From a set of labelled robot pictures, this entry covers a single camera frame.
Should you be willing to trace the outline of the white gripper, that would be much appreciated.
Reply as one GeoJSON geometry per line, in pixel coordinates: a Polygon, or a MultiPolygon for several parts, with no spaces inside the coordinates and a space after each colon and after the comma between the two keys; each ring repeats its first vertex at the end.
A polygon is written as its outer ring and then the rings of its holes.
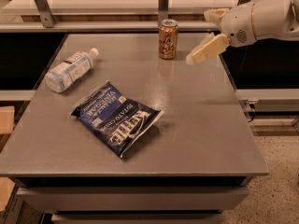
{"type": "Polygon", "coordinates": [[[256,41],[252,25],[253,3],[249,2],[232,9],[212,8],[204,12],[206,21],[221,24],[222,34],[208,34],[187,56],[186,63],[195,65],[218,56],[232,47],[244,47],[256,41]]]}

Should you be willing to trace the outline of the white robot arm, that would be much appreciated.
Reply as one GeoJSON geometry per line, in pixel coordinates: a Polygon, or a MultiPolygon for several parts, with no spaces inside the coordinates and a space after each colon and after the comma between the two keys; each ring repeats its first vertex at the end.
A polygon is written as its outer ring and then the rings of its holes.
{"type": "Polygon", "coordinates": [[[204,17],[214,23],[220,33],[207,35],[187,55],[189,65],[213,58],[229,46],[245,47],[268,38],[299,39],[299,0],[248,2],[233,8],[209,9],[204,12],[204,17]]]}

